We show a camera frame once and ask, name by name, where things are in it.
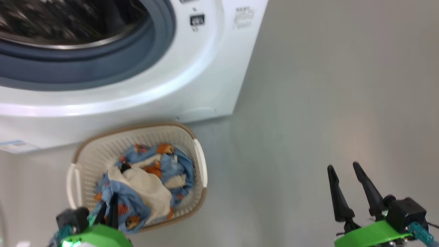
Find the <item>white fabric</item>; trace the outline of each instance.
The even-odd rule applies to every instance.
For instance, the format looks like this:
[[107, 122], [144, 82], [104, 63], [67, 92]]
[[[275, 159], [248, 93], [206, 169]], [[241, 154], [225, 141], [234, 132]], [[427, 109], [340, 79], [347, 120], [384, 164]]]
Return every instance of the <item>white fabric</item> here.
[[156, 175], [139, 167], [131, 167], [122, 174], [118, 167], [112, 167], [108, 170], [108, 178], [126, 184], [139, 194], [143, 203], [151, 209], [146, 223], [169, 215], [172, 195]]
[[185, 185], [186, 185], [186, 174], [172, 177], [165, 183], [165, 187], [168, 189], [179, 188]]

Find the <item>green led light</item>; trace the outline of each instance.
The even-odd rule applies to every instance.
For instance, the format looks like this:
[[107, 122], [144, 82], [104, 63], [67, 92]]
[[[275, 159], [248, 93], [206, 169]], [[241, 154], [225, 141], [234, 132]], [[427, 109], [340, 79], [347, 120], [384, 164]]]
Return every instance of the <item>green led light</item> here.
[[71, 246], [72, 246], [72, 242], [67, 242], [67, 241], [62, 242], [62, 247], [71, 247]]
[[68, 241], [62, 242], [62, 247], [78, 247], [79, 245], [81, 245], [80, 241], [78, 241], [76, 243], [72, 243], [72, 242], [68, 242]]

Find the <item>label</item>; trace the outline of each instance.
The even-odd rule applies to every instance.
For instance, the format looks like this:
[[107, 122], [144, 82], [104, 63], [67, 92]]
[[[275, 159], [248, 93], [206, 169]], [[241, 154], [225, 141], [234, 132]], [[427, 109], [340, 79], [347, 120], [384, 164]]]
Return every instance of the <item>label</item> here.
[[192, 31], [195, 33], [198, 32], [198, 27], [205, 24], [206, 16], [204, 14], [201, 15], [193, 15], [190, 18]]
[[252, 26], [252, 20], [255, 16], [255, 10], [250, 6], [236, 8], [234, 18], [234, 28], [242, 29]]
[[27, 153], [39, 149], [40, 148], [37, 146], [31, 145], [27, 142], [20, 140], [0, 143], [0, 150], [10, 153]]

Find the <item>sticker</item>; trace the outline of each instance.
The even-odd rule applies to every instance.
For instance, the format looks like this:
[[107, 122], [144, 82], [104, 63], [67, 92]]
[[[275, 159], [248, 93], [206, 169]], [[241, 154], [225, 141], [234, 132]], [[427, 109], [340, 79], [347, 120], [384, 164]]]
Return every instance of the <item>sticker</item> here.
[[10, 153], [27, 153], [38, 149], [40, 148], [19, 140], [0, 143], [0, 150]]
[[250, 6], [236, 8], [233, 28], [242, 29], [252, 26], [255, 10]]

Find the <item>basket handle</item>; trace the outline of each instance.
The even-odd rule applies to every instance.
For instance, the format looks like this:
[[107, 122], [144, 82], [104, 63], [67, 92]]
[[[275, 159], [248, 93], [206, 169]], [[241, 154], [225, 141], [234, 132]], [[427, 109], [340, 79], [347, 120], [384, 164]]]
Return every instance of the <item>basket handle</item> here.
[[82, 205], [82, 195], [81, 195], [81, 178], [79, 176], [79, 170], [76, 168], [76, 164], [70, 164], [70, 167], [67, 171], [67, 179], [66, 179], [66, 188], [67, 188], [67, 199], [70, 207], [72, 209], [77, 208], [77, 204], [75, 202], [75, 198], [73, 197], [73, 176], [75, 176], [75, 185], [76, 185], [76, 193], [77, 193], [77, 201], [78, 205]]
[[197, 139], [194, 139], [195, 142], [195, 152], [197, 153], [197, 159], [200, 163], [200, 172], [201, 172], [201, 180], [203, 181], [203, 187], [207, 188], [207, 166], [206, 166], [206, 157], [204, 156], [203, 148], [201, 147], [200, 142]]

